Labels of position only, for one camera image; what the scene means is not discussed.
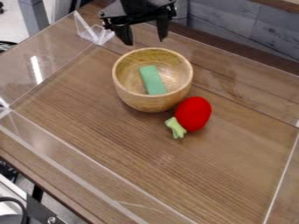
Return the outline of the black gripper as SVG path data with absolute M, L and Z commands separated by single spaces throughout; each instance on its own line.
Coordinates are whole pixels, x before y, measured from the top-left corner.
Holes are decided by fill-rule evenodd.
M 133 35 L 129 25 L 156 20 L 158 39 L 168 36 L 169 19 L 176 16 L 176 0 L 113 0 L 98 12 L 106 29 L 113 29 L 121 42 L 130 46 Z

